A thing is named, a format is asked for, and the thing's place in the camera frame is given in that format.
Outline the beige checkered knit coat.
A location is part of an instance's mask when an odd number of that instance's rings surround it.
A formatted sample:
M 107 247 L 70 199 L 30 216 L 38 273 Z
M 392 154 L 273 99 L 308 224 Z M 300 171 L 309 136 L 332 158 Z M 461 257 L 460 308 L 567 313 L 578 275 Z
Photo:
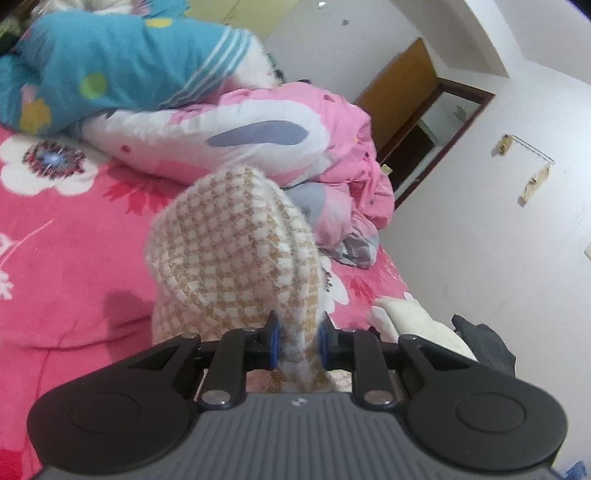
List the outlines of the beige checkered knit coat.
M 322 368 L 325 271 L 311 227 L 263 172 L 235 167 L 199 179 L 153 219 L 144 258 L 157 288 L 153 343 L 186 332 L 212 341 L 276 314 L 279 365 L 253 375 L 249 389 L 351 389 L 345 371 Z

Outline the folded white clothes stack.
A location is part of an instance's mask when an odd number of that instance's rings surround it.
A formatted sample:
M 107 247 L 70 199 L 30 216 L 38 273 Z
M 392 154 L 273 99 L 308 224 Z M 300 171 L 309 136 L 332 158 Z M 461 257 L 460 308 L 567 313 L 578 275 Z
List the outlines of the folded white clothes stack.
M 393 297 L 378 298 L 370 307 L 368 323 L 384 342 L 397 343 L 403 335 L 415 335 L 470 360 L 477 360 L 457 333 L 434 320 L 415 301 Z

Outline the dark folded garment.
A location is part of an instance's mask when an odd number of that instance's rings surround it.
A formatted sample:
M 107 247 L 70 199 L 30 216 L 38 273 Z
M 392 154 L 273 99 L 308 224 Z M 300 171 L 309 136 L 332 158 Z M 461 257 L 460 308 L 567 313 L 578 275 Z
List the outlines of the dark folded garment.
M 477 360 L 494 370 L 516 376 L 516 356 L 488 325 L 475 325 L 460 315 L 452 317 L 455 332 L 470 347 Z

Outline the pink rabbit quilt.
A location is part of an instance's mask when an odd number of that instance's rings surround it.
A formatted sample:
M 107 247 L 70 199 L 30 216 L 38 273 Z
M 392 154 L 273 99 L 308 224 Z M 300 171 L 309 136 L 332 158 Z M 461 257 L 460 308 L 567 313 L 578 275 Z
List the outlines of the pink rabbit quilt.
M 372 266 L 394 192 L 377 161 L 369 115 L 309 83 L 280 83 L 252 40 L 235 74 L 204 99 L 101 111 L 75 132 L 137 170 L 186 184 L 221 168 L 256 167 L 303 211 L 318 247 L 342 264 Z

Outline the brown wooden door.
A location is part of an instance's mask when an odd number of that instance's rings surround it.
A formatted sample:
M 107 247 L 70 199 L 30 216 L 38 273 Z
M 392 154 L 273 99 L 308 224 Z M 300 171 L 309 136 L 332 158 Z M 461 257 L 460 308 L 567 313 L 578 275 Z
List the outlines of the brown wooden door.
M 422 38 L 394 57 L 356 98 L 372 117 L 380 165 L 401 206 L 470 129 L 495 95 L 445 79 Z

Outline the blue cartoon quilt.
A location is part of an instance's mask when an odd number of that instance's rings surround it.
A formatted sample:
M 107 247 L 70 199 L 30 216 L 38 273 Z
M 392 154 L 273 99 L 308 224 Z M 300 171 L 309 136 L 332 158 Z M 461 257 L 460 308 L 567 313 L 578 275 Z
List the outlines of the blue cartoon quilt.
M 53 135 L 105 110 L 197 102 L 228 81 L 252 34 L 188 18 L 58 11 L 1 58 L 1 123 Z

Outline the cream yellow wardrobe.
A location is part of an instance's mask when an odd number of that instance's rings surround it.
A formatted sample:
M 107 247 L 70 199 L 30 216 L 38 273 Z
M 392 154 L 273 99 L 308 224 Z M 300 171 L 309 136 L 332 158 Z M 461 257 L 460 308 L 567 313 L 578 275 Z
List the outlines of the cream yellow wardrobe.
M 249 29 L 266 38 L 297 0 L 190 0 L 188 15 L 197 20 Z

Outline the wall coat hook rack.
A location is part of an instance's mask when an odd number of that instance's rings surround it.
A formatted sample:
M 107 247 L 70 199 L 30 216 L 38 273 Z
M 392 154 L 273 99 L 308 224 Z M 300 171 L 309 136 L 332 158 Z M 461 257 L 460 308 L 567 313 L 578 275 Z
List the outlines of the wall coat hook rack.
M 515 162 L 518 173 L 525 185 L 519 194 L 517 203 L 525 208 L 534 195 L 549 180 L 555 160 L 536 146 L 514 134 L 504 134 L 497 142 L 493 154 L 510 156 Z

